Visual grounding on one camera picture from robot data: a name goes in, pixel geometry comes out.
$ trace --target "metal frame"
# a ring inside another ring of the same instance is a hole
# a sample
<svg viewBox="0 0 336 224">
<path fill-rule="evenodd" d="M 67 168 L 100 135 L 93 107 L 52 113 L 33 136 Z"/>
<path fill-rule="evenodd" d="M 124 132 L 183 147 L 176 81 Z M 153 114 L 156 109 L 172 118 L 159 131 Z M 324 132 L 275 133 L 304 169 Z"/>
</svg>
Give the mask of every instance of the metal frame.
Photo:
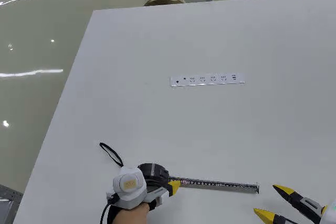
<svg viewBox="0 0 336 224">
<path fill-rule="evenodd" d="M 0 185 L 0 224 L 12 224 L 23 194 Z"/>
</svg>

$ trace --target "tape measure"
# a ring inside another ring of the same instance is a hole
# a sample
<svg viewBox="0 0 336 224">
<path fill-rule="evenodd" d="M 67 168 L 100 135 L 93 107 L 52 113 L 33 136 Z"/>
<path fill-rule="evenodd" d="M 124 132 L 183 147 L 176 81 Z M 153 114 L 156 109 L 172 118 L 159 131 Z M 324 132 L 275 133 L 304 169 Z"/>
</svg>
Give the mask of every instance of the tape measure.
<svg viewBox="0 0 336 224">
<path fill-rule="evenodd" d="M 201 180 L 193 178 L 180 178 L 169 176 L 169 172 L 161 165 L 146 163 L 139 165 L 138 168 L 142 171 L 147 185 L 151 183 L 168 183 L 170 181 L 181 182 L 181 187 L 200 188 L 200 189 L 213 189 L 213 190 L 233 190 L 245 191 L 247 193 L 259 193 L 259 185 L 256 184 L 243 184 L 243 183 L 230 183 L 211 180 Z"/>
</svg>

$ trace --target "hand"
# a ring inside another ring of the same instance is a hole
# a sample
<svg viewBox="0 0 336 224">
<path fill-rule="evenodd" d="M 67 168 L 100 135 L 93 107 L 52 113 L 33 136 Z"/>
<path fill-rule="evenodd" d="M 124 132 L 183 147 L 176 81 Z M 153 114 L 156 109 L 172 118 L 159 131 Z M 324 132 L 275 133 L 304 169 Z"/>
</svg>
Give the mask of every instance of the hand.
<svg viewBox="0 0 336 224">
<path fill-rule="evenodd" d="M 149 205 L 142 203 L 132 210 L 121 210 L 115 217 L 113 224 L 146 224 Z"/>
</svg>

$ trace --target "power strip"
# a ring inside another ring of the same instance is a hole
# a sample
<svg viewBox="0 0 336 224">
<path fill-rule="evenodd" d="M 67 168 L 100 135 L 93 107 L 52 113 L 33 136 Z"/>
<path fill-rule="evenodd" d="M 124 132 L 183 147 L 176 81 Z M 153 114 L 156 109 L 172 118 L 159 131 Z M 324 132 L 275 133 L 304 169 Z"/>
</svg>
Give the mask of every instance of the power strip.
<svg viewBox="0 0 336 224">
<path fill-rule="evenodd" d="M 241 73 L 208 73 L 170 78 L 170 86 L 172 87 L 243 83 L 245 80 Z"/>
</svg>

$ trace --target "socket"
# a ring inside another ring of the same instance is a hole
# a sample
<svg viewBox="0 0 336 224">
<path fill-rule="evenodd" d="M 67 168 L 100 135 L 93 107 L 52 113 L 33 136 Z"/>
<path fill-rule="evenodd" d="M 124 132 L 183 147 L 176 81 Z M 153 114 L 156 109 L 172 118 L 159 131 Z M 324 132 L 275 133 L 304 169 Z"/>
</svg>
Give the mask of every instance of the socket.
<svg viewBox="0 0 336 224">
<path fill-rule="evenodd" d="M 245 80 L 241 73 L 194 74 L 192 76 L 184 75 L 170 78 L 170 86 L 172 87 L 243 83 L 245 83 Z"/>
</svg>

